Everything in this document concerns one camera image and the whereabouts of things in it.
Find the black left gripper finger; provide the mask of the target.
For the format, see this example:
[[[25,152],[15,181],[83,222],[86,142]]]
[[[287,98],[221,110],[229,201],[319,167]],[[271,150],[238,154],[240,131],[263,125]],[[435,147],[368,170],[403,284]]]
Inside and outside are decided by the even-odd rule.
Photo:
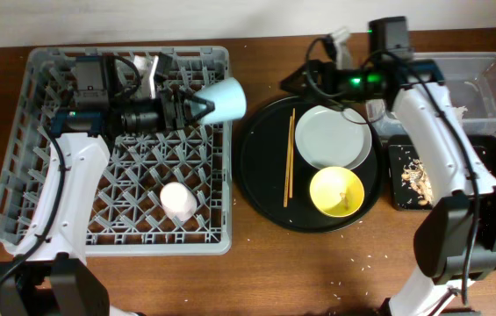
[[[183,110],[183,126],[203,125],[203,120],[214,112],[213,108],[188,108]]]
[[[189,101],[191,104],[202,104],[208,110],[214,109],[214,102],[211,100],[195,96],[193,93],[189,91],[182,91],[181,94],[183,95],[183,98]]]

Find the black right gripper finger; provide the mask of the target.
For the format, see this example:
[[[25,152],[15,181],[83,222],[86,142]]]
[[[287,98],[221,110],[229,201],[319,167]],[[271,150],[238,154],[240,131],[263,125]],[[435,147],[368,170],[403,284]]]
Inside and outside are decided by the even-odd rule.
[[[307,86],[308,82],[308,74],[307,72],[311,69],[310,62],[305,62],[302,66],[300,66],[297,70],[295,70],[290,75],[286,76],[280,82],[281,86]]]
[[[315,94],[314,90],[312,88],[306,87],[304,84],[297,85],[297,84],[287,84],[287,83],[281,83],[280,84],[280,89],[291,93],[294,96],[301,97],[304,99],[317,99],[318,96]]]

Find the blue plastic cup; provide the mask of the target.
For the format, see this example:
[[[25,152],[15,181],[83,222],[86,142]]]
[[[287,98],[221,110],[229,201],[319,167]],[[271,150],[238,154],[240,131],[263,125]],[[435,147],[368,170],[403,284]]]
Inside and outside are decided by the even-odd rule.
[[[215,110],[203,116],[200,125],[218,124],[241,119],[247,110],[247,99],[240,83],[229,77],[194,93],[195,97],[214,102]]]

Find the pink plastic cup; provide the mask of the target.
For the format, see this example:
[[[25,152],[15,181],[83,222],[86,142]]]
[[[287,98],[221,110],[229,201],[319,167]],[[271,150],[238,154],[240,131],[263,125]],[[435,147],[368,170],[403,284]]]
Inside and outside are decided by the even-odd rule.
[[[170,218],[182,222],[191,218],[197,210],[198,203],[192,192],[182,183],[166,184],[160,192],[162,209]]]

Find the yellow bowl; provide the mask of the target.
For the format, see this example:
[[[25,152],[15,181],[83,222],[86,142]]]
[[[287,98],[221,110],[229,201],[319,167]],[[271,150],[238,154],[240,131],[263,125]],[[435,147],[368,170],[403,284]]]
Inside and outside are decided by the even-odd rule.
[[[327,167],[318,171],[310,182],[309,193],[315,208],[332,218],[353,215],[365,199],[360,178],[342,167]]]

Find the food scraps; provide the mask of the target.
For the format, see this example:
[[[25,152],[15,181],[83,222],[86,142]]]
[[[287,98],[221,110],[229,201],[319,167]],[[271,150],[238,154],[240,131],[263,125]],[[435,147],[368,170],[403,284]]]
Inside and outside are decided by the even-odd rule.
[[[428,173],[419,159],[413,159],[403,168],[401,179],[419,195],[419,205],[427,206],[433,202],[433,191]]]

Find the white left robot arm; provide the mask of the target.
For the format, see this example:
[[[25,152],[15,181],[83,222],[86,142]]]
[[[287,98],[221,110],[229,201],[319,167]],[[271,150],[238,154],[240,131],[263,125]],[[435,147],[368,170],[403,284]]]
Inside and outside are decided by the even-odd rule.
[[[85,241],[97,185],[111,156],[108,141],[121,134],[184,129],[212,114],[210,99],[166,90],[132,100],[78,91],[45,135],[47,175],[25,237],[9,262],[0,262],[2,315],[121,315],[87,268]]]

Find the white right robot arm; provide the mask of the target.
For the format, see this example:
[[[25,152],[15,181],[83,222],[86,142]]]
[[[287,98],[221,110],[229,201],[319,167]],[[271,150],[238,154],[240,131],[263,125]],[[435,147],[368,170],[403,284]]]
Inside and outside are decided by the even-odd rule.
[[[413,238],[417,266],[384,315],[438,315],[496,270],[496,177],[480,161],[431,60],[370,57],[359,69],[305,62],[280,83],[315,100],[381,97],[405,127],[432,184],[435,206]]]

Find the grey dishwasher rack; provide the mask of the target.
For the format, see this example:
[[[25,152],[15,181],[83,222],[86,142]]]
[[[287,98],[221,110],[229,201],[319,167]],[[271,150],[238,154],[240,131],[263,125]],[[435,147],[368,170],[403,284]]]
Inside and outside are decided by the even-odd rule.
[[[123,83],[127,62],[157,47],[44,47],[32,50],[0,175],[0,242],[14,249],[28,231],[45,182],[49,143],[44,133],[69,89],[75,60],[115,55]],[[222,255],[232,243],[230,123],[193,126],[154,136],[116,139],[97,187],[86,237],[87,256]],[[198,207],[182,222],[162,209],[161,189],[184,184]]]

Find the right wooden chopstick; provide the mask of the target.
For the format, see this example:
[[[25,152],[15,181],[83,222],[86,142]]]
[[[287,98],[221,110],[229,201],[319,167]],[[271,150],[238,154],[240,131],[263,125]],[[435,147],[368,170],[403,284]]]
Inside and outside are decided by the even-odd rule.
[[[294,133],[295,133],[295,118],[296,118],[296,109],[292,109],[291,113],[291,130],[290,130],[290,139],[289,139],[289,145],[290,145],[290,151],[289,151],[289,158],[290,158],[290,167],[289,167],[289,188],[288,188],[288,198],[292,198],[292,186],[293,186],[293,160],[294,160]]]

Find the white round plate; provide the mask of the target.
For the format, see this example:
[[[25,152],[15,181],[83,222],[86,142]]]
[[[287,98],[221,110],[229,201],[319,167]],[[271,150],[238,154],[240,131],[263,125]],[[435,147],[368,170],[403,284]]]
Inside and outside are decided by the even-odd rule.
[[[355,169],[370,153],[372,134],[357,111],[317,105],[298,120],[295,144],[302,158],[316,169]]]

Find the round black tray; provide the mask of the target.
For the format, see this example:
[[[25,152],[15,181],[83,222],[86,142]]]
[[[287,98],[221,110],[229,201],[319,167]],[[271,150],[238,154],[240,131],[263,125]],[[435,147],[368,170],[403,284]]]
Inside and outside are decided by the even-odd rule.
[[[313,204],[310,183],[318,170],[294,155],[293,198],[284,204],[287,135],[293,112],[300,118],[311,104],[300,97],[284,97],[255,111],[242,121],[234,137],[234,178],[244,198],[262,216],[286,229],[301,233],[327,233],[356,223],[381,196],[387,170],[380,139],[374,128],[371,153],[356,168],[363,182],[364,201],[348,217],[329,217]]]

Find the white crumpled paper towel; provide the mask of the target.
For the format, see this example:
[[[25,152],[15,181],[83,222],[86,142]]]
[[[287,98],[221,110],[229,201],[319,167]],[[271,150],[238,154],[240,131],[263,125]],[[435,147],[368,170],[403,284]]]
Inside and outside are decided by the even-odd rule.
[[[464,126],[464,114],[468,111],[465,106],[455,107],[448,105],[443,107],[445,118],[453,125]]]

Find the black rectangular tray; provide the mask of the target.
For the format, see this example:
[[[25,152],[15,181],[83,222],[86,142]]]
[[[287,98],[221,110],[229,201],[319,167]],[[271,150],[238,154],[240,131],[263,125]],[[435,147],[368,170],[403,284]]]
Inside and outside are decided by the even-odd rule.
[[[469,140],[485,167],[496,177],[496,137],[472,135]],[[431,183],[410,139],[394,135],[388,140],[387,149],[394,207],[399,211],[430,211]]]

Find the clear plastic bin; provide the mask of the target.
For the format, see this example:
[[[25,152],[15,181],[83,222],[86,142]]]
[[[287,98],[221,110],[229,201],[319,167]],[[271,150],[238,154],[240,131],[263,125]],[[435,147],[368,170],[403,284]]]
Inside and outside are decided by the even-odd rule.
[[[446,81],[451,103],[465,106],[464,131],[496,137],[496,52],[417,53],[435,61]]]

